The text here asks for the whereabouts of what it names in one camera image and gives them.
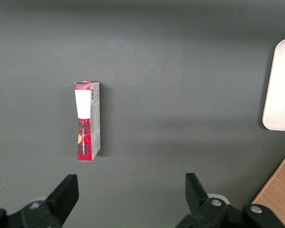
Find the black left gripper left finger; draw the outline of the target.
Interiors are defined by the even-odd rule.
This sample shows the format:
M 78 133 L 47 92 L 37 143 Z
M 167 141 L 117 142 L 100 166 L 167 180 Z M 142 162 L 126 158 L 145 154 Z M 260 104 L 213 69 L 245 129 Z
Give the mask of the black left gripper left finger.
M 61 228 L 79 198 L 76 174 L 67 175 L 45 200 L 8 215 L 0 209 L 0 228 Z

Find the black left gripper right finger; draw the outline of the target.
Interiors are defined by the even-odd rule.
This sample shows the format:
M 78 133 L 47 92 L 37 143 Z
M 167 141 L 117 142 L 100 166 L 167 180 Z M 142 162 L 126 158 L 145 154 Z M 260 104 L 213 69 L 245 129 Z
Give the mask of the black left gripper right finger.
M 282 221 L 266 206 L 245 205 L 241 210 L 209 197 L 195 173 L 186 173 L 185 196 L 190 209 L 178 228 L 282 228 Z

